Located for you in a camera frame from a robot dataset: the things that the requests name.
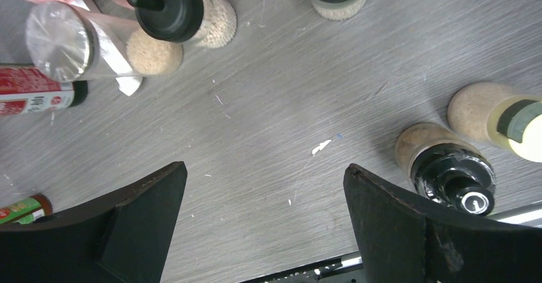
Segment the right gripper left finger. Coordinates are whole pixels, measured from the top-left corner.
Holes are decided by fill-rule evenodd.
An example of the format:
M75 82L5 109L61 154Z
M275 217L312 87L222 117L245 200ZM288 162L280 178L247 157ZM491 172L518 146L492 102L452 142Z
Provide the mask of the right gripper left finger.
M183 162L32 224L1 226L2 282L159 282L187 182Z

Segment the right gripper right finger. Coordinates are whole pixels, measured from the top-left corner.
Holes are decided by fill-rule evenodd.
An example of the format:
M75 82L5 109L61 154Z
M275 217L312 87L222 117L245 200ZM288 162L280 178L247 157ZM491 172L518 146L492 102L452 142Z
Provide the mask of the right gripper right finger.
M368 282L540 282L541 229L469 215L351 164L343 188Z

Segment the yellow cap sauce bottle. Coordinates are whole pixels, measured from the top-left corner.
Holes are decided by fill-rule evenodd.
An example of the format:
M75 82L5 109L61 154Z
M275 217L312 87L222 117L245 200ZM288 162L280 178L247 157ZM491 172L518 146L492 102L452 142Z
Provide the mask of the yellow cap sauce bottle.
M51 202L43 194L35 194L1 207L1 224L31 224L53 213Z

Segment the tall soy sauce bottle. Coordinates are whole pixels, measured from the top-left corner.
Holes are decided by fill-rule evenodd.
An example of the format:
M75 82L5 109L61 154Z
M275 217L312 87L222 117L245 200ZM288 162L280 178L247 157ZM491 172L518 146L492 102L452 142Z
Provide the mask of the tall soy sauce bottle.
M86 81L56 82L32 65L1 65L1 115L75 107L88 96Z

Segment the black cap sesame shaker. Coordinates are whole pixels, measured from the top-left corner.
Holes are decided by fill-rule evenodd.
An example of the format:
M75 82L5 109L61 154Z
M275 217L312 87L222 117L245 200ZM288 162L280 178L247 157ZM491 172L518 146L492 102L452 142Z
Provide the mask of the black cap sesame shaker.
M236 12L227 0L127 0L140 27L152 38L218 49L237 29Z

